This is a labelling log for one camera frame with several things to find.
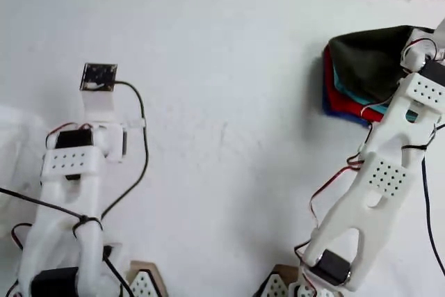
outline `white 3d-printed bracket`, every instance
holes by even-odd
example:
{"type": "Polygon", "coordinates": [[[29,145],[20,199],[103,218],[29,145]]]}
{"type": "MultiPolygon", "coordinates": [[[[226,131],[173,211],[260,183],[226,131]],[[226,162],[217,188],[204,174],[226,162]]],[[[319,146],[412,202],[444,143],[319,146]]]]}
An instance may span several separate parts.
{"type": "MultiPolygon", "coordinates": [[[[105,164],[101,150],[95,146],[49,150],[44,159],[40,200],[89,217],[100,217],[100,178],[105,164]],[[65,176],[76,174],[81,178],[73,188],[65,176]]],[[[31,281],[38,273],[56,268],[54,263],[50,265],[51,256],[56,248],[71,246],[60,241],[65,234],[72,235],[71,228],[78,221],[52,208],[38,207],[19,268],[24,297],[30,296],[31,281]]],[[[81,249],[77,291],[80,296],[95,296],[102,267],[102,230],[98,223],[89,222],[79,227],[76,235],[81,249]]],[[[73,249],[66,249],[64,253],[72,254],[73,249]]]]}
{"type": "Polygon", "coordinates": [[[397,212],[406,198],[413,170],[424,156],[423,150],[400,148],[401,160],[387,156],[382,148],[399,139],[402,145],[423,145],[445,112],[445,88],[420,74],[407,76],[398,88],[380,124],[374,126],[360,153],[364,163],[349,190],[329,210],[318,229],[312,232],[303,260],[314,266],[335,238],[355,228],[359,231],[357,255],[350,268],[345,288],[354,291],[370,271],[374,259],[386,244],[397,212]],[[407,121],[409,110],[418,116],[407,121]],[[378,193],[377,205],[366,203],[378,193]]]}

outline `red wire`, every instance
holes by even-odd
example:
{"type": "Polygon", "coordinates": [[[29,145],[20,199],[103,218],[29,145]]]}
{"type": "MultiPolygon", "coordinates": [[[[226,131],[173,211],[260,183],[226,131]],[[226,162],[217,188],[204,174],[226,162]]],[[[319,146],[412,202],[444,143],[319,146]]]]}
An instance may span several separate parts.
{"type": "Polygon", "coordinates": [[[315,214],[314,208],[312,207],[312,201],[314,200],[314,198],[320,194],[321,192],[323,192],[336,178],[338,178],[345,170],[359,170],[360,167],[353,167],[353,166],[345,166],[343,167],[341,170],[339,170],[337,173],[334,174],[334,176],[332,176],[329,180],[326,181],[326,183],[324,183],[324,185],[322,185],[322,187],[320,187],[312,196],[311,199],[309,200],[309,210],[312,212],[312,215],[314,216],[314,218],[316,219],[317,222],[317,227],[318,227],[318,219],[317,219],[317,215],[315,214]]]}
{"type": "Polygon", "coordinates": [[[48,136],[49,136],[49,135],[52,135],[52,134],[54,134],[54,133],[56,133],[57,131],[59,131],[59,130],[62,129],[62,128],[67,127],[68,125],[77,125],[77,123],[75,123],[75,122],[68,122],[68,123],[65,123],[65,124],[63,124],[63,125],[61,125],[61,126],[55,128],[55,129],[51,130],[51,131],[49,132],[48,136]]]}
{"type": "Polygon", "coordinates": [[[83,123],[79,129],[85,129],[85,127],[88,126],[90,129],[92,128],[92,125],[90,123],[83,123]]]}

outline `black cable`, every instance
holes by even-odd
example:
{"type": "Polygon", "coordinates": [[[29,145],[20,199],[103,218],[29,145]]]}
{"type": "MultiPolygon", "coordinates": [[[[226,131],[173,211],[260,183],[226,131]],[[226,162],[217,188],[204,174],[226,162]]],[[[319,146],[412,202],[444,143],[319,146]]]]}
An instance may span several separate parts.
{"type": "MultiPolygon", "coordinates": [[[[443,129],[445,127],[445,124],[442,124],[438,127],[435,127],[432,136],[430,138],[430,140],[428,141],[428,143],[423,144],[423,145],[405,145],[402,146],[402,149],[418,149],[418,150],[424,150],[426,151],[426,149],[428,148],[429,144],[431,144],[432,140],[435,137],[435,134],[440,130],[443,129]]],[[[440,259],[439,253],[437,252],[436,249],[436,243],[434,241],[434,236],[432,235],[432,228],[431,228],[431,210],[430,210],[430,195],[428,193],[428,180],[427,180],[427,176],[426,176],[426,160],[425,157],[422,159],[422,182],[423,182],[423,192],[425,194],[425,208],[426,208],[426,227],[428,230],[428,237],[430,239],[430,244],[431,244],[431,248],[432,251],[434,252],[434,256],[436,257],[437,263],[439,264],[440,270],[442,271],[442,273],[445,276],[445,268],[444,265],[442,264],[442,260],[440,259]]]]}
{"type": "MultiPolygon", "coordinates": [[[[134,87],[133,85],[131,85],[130,83],[127,83],[126,81],[115,81],[114,84],[117,85],[125,85],[130,87],[136,94],[136,96],[138,97],[139,100],[139,104],[140,104],[140,116],[142,117],[142,119],[145,121],[145,107],[144,107],[144,101],[142,100],[142,97],[140,95],[140,93],[138,92],[138,90],[136,89],[136,87],[134,87]]],[[[102,212],[102,216],[101,218],[104,219],[104,217],[107,215],[107,213],[112,210],[112,208],[114,208],[114,206],[119,203],[125,196],[127,196],[139,183],[140,181],[143,179],[145,172],[147,171],[147,167],[148,167],[148,161],[149,161],[149,152],[148,152],[148,141],[147,141],[147,125],[145,124],[144,129],[143,129],[143,136],[144,136],[144,150],[145,150],[145,162],[144,162],[144,167],[142,169],[142,172],[139,175],[139,178],[134,182],[134,184],[132,184],[121,196],[119,196],[113,203],[111,203],[109,206],[107,206],[107,208],[104,210],[104,212],[102,212]]]]}
{"type": "Polygon", "coordinates": [[[35,198],[30,198],[29,196],[26,196],[26,195],[23,195],[23,194],[20,194],[20,193],[16,193],[15,191],[10,191],[9,189],[0,188],[0,193],[6,194],[6,195],[9,195],[9,196],[13,196],[14,198],[19,198],[20,200],[24,200],[24,201],[31,202],[31,203],[34,203],[34,204],[42,205],[44,207],[48,207],[48,208],[51,208],[51,209],[59,210],[61,212],[65,212],[66,214],[69,214],[69,215],[71,215],[73,217],[78,218],[79,222],[76,223],[73,226],[73,228],[72,228],[72,233],[73,233],[74,237],[76,237],[76,239],[77,239],[76,230],[79,227],[81,227],[82,225],[84,225],[84,224],[86,224],[88,222],[91,222],[91,221],[97,222],[99,224],[101,230],[102,231],[104,230],[103,227],[102,227],[102,223],[100,222],[100,220],[98,218],[88,217],[87,215],[81,215],[81,214],[78,214],[78,213],[73,212],[71,210],[59,207],[58,205],[54,205],[54,204],[51,204],[51,203],[46,203],[46,202],[37,200],[35,198]]]}
{"type": "Polygon", "coordinates": [[[37,200],[35,198],[30,198],[29,196],[22,195],[20,193],[16,193],[15,191],[10,191],[9,189],[0,188],[0,193],[6,194],[6,195],[9,195],[9,196],[13,196],[14,198],[19,198],[20,200],[24,200],[24,201],[31,202],[31,203],[34,203],[34,204],[43,205],[44,207],[48,207],[48,208],[52,208],[52,209],[55,209],[55,210],[59,210],[61,212],[65,212],[66,214],[69,214],[71,216],[77,217],[78,219],[82,219],[82,217],[83,217],[83,215],[77,214],[77,213],[75,213],[75,212],[73,212],[71,210],[59,207],[59,206],[51,204],[51,203],[46,203],[46,202],[40,201],[40,200],[37,200]]]}
{"type": "Polygon", "coordinates": [[[422,160],[422,180],[423,180],[423,192],[425,193],[425,206],[426,206],[426,227],[428,228],[428,236],[430,238],[431,248],[436,256],[437,263],[445,276],[445,268],[440,259],[439,253],[436,249],[436,243],[434,242],[434,236],[431,229],[431,215],[430,215],[430,196],[428,194],[428,182],[426,177],[426,162],[425,158],[422,160]]]}
{"type": "Polygon", "coordinates": [[[19,280],[16,280],[13,285],[11,285],[11,288],[9,288],[9,290],[6,292],[5,297],[9,297],[11,295],[11,293],[14,291],[15,287],[19,285],[19,280]]]}
{"type": "Polygon", "coordinates": [[[23,250],[23,244],[15,233],[15,229],[17,229],[18,227],[21,227],[21,226],[31,227],[33,225],[31,223],[19,223],[11,229],[11,237],[13,238],[13,241],[15,242],[17,247],[20,248],[20,250],[23,250]]]}
{"type": "Polygon", "coordinates": [[[110,270],[113,272],[114,276],[118,278],[121,287],[123,286],[124,289],[127,290],[130,297],[134,297],[133,291],[130,289],[130,286],[127,284],[127,281],[125,281],[124,278],[119,274],[118,270],[111,263],[110,259],[105,257],[104,261],[106,265],[110,268],[110,270]]]}

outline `white table surface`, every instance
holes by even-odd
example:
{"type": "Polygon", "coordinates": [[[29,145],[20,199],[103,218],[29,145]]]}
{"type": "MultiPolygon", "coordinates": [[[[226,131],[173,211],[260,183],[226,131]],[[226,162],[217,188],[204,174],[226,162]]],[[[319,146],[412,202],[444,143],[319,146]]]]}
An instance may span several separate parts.
{"type": "MultiPolygon", "coordinates": [[[[50,126],[81,116],[85,62],[117,63],[145,100],[151,160],[141,185],[106,218],[133,259],[156,262],[171,296],[251,296],[273,265],[295,264],[313,228],[309,196],[366,130],[321,112],[321,60],[336,35],[400,24],[436,27],[444,0],[0,0],[0,104],[50,126]]],[[[118,88],[116,104],[138,115],[118,88]]],[[[142,138],[110,166],[104,206],[143,163],[142,138]]],[[[427,154],[432,224],[440,217],[445,136],[427,154]]],[[[348,188],[316,203],[323,216],[348,188]]],[[[357,296],[438,296],[419,180],[357,296]]],[[[11,262],[19,253],[2,243],[11,262]]],[[[353,238],[339,246],[351,252],[353,238]]],[[[14,273],[2,267],[2,287],[14,273]]]]}

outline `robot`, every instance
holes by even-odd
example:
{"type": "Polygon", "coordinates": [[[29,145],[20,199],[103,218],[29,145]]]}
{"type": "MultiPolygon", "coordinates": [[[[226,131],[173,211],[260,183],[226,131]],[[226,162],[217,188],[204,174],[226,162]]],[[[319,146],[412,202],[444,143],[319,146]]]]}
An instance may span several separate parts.
{"type": "Polygon", "coordinates": [[[389,240],[412,188],[414,171],[445,113],[445,49],[438,44],[433,34],[413,30],[400,58],[407,76],[399,83],[382,121],[371,125],[359,152],[348,159],[348,168],[357,171],[353,183],[310,239],[296,246],[298,270],[276,266],[254,296],[342,296],[342,291],[357,291],[363,283],[389,240]],[[408,111],[416,114],[414,122],[407,119],[408,111]],[[386,150],[400,139],[400,148],[386,150]],[[375,205],[367,204],[369,196],[378,197],[375,205]],[[327,246],[351,228],[358,230],[359,240],[350,263],[327,246]],[[304,253],[299,253],[304,246],[304,253]]]}
{"type": "Polygon", "coordinates": [[[145,130],[143,101],[129,83],[116,81],[117,65],[85,64],[80,91],[85,121],[70,122],[46,137],[39,200],[2,189],[2,193],[40,204],[23,247],[15,296],[167,296],[154,264],[127,261],[122,242],[107,235],[105,215],[142,179],[105,211],[101,211],[106,164],[119,163],[127,153],[127,127],[118,121],[113,90],[123,84],[137,94],[145,130]],[[128,284],[124,275],[128,273],[128,284]]]}

